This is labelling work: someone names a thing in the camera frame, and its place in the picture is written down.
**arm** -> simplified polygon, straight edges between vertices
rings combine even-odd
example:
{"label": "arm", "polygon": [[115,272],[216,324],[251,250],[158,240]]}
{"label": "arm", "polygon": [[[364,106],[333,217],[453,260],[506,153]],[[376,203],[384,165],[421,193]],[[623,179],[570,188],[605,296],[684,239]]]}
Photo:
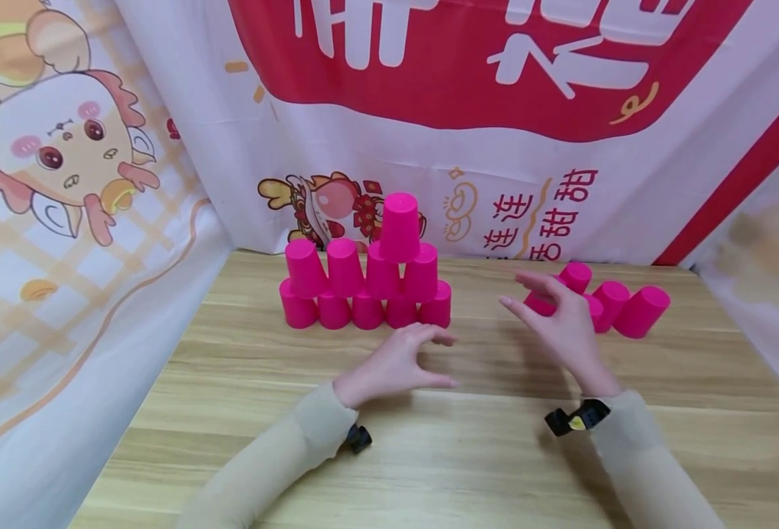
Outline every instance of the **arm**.
{"label": "arm", "polygon": [[319,386],[239,452],[190,501],[178,529],[248,529],[302,475],[334,457],[363,403],[418,388],[454,388],[418,366],[427,341],[452,345],[446,330],[414,323],[395,331],[366,361]]}
{"label": "arm", "polygon": [[190,501],[178,529],[246,529],[302,475],[336,455],[357,420],[319,386],[239,452]]}
{"label": "arm", "polygon": [[722,520],[663,442],[642,397],[601,399],[611,413],[592,444],[636,529],[720,529]]}
{"label": "arm", "polygon": [[611,410],[590,436],[634,527],[723,528],[667,449],[642,397],[625,391],[603,366],[584,297],[551,276],[519,272],[516,280],[555,301],[555,314],[543,317],[511,298],[501,298],[502,305],[539,335],[548,354],[572,373],[584,395],[594,395]]}

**wooden table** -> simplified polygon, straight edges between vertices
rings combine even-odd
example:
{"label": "wooden table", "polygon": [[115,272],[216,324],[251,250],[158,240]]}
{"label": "wooden table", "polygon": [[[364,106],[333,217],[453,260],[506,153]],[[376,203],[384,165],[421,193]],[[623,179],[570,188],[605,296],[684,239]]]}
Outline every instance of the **wooden table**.
{"label": "wooden table", "polygon": [[[258,528],[630,527],[585,436],[555,440],[543,423],[578,390],[498,304],[499,294],[523,293],[509,273],[516,266],[441,264],[462,341],[427,346],[424,362],[461,388],[368,407],[361,423],[374,445],[307,475]],[[72,528],[171,528],[230,457],[391,332],[286,328],[284,274],[281,257],[234,253]],[[618,266],[595,274],[672,294],[649,338],[600,337],[606,361],[644,395],[729,528],[779,528],[778,379],[694,274]]]}

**cartoon eye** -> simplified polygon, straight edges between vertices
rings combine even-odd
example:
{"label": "cartoon eye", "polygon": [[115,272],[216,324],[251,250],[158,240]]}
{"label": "cartoon eye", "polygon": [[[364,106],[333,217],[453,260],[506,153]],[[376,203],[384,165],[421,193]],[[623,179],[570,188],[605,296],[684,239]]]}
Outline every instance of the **cartoon eye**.
{"label": "cartoon eye", "polygon": [[104,139],[104,125],[96,119],[87,119],[84,122],[84,134],[93,141],[101,141]]}
{"label": "cartoon eye", "polygon": [[56,171],[62,167],[63,155],[54,147],[46,145],[40,147],[40,150],[37,152],[37,160],[40,162],[40,165],[46,169]]}

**cloth wall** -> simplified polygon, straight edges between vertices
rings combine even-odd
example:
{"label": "cloth wall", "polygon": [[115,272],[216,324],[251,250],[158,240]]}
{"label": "cloth wall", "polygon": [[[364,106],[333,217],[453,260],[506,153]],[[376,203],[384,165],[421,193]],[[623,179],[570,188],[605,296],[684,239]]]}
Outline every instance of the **cloth wall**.
{"label": "cloth wall", "polygon": [[722,183],[779,163],[745,156],[779,152],[772,0],[118,6],[251,250],[365,245],[405,190],[447,253],[674,264],[739,202]]}
{"label": "cloth wall", "polygon": [[779,168],[717,230],[695,269],[779,375]]}
{"label": "cloth wall", "polygon": [[0,528],[65,528],[232,244],[112,0],[0,0]]}

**upside-down cup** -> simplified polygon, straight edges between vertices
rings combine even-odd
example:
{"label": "upside-down cup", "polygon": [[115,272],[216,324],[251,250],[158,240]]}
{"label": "upside-down cup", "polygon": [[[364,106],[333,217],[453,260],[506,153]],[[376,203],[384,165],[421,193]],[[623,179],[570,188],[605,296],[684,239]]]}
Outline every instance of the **upside-down cup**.
{"label": "upside-down cup", "polygon": [[642,287],[622,307],[613,327],[625,338],[645,338],[669,305],[672,305],[672,299],[666,290],[653,285]]}
{"label": "upside-down cup", "polygon": [[416,323],[416,301],[405,296],[387,300],[386,319],[390,328],[402,328]]}
{"label": "upside-down cup", "polygon": [[560,278],[569,290],[584,294],[592,280],[592,269],[583,262],[570,262],[560,272]]}
{"label": "upside-down cup", "polygon": [[380,255],[396,264],[411,262],[419,254],[419,203],[408,193],[384,199]]}
{"label": "upside-down cup", "polygon": [[[562,277],[554,276],[554,278],[560,281],[562,284],[566,284],[566,280],[564,280]],[[556,303],[552,303],[547,299],[540,298],[538,295],[534,293],[533,290],[528,292],[528,297],[525,297],[524,303],[532,311],[539,314],[539,316],[549,317],[549,316],[553,316],[553,313],[557,312]]]}
{"label": "upside-down cup", "polygon": [[437,283],[437,295],[433,300],[419,307],[419,321],[448,328],[451,324],[451,285],[445,281]]}
{"label": "upside-down cup", "polygon": [[596,333],[606,333],[613,326],[613,321],[622,312],[625,303],[631,299],[631,291],[618,281],[605,281],[592,292],[592,297],[603,305],[603,314],[595,325]]}
{"label": "upside-down cup", "polygon": [[327,253],[331,289],[337,297],[353,298],[365,284],[357,245],[351,239],[334,239]]}
{"label": "upside-down cup", "polygon": [[328,289],[328,277],[325,276],[316,245],[310,240],[293,240],[286,245],[284,255],[293,294],[313,299]]}
{"label": "upside-down cup", "polygon": [[419,255],[407,263],[402,285],[404,295],[416,303],[427,303],[437,295],[439,266],[437,249],[428,243],[419,244]]}
{"label": "upside-down cup", "polygon": [[384,322],[384,304],[362,290],[351,298],[351,321],[364,331],[377,329]]}
{"label": "upside-down cup", "polygon": [[351,307],[348,300],[327,290],[319,295],[319,323],[328,330],[344,328],[351,321]]}
{"label": "upside-down cup", "polygon": [[589,294],[584,294],[584,299],[589,304],[589,316],[592,318],[592,328],[599,332],[599,322],[603,316],[603,305]]}
{"label": "upside-down cup", "polygon": [[293,293],[289,278],[282,281],[278,287],[281,304],[284,307],[284,319],[291,328],[308,328],[319,318],[316,302],[305,300]]}
{"label": "upside-down cup", "polygon": [[376,300],[389,300],[401,295],[399,266],[381,256],[383,241],[369,245],[366,255],[366,290]]}

